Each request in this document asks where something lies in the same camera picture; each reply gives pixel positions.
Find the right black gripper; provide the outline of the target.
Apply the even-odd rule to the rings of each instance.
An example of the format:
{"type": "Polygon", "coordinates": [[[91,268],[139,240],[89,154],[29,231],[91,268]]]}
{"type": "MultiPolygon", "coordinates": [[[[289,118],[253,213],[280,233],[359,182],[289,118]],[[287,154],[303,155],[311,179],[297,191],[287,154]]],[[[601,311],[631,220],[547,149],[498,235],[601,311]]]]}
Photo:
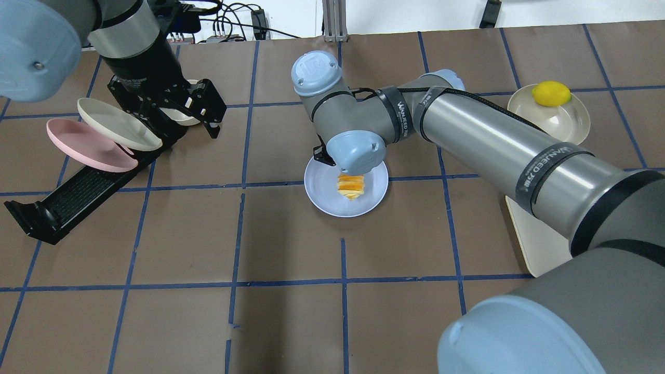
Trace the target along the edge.
{"type": "Polygon", "coordinates": [[[335,167],[336,163],[332,156],[328,154],[326,146],[324,144],[319,144],[313,148],[313,158],[314,161],[317,161],[328,166],[335,167]]]}

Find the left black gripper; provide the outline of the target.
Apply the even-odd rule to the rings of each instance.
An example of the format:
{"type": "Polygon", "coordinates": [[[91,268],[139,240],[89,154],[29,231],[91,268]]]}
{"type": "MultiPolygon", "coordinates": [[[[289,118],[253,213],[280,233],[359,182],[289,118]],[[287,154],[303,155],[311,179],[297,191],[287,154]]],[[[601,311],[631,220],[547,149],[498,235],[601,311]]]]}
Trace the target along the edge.
{"type": "Polygon", "coordinates": [[[180,87],[180,112],[196,118],[210,138],[221,132],[227,105],[208,78],[190,83],[181,72],[169,42],[157,39],[147,50],[127,58],[102,57],[114,74],[108,88],[119,108],[146,125],[163,145],[171,147],[186,133],[157,106],[168,89],[180,87]]]}

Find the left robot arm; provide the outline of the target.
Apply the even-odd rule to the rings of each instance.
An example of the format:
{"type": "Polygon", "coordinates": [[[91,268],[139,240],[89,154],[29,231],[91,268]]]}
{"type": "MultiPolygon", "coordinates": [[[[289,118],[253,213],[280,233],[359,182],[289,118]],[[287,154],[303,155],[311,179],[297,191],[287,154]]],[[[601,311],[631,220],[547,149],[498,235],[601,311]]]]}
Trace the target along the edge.
{"type": "Polygon", "coordinates": [[[183,76],[166,35],[147,1],[2,1],[2,96],[49,99],[88,41],[114,73],[109,90],[121,105],[78,100],[94,131],[135,151],[155,151],[181,137],[181,126],[163,112],[170,109],[217,138],[226,104],[209,79],[192,85],[183,76]]]}

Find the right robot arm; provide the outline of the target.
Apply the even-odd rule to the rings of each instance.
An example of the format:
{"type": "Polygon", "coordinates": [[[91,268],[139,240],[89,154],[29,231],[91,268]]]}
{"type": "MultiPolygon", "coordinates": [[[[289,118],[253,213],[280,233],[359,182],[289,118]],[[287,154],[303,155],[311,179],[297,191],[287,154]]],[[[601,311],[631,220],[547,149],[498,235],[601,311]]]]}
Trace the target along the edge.
{"type": "Polygon", "coordinates": [[[443,332],[440,373],[663,373],[663,175],[625,172],[463,90],[450,70],[357,102],[335,56],[290,71],[316,159],[370,172],[417,133],[569,241],[572,259],[478,303],[443,332]]]}

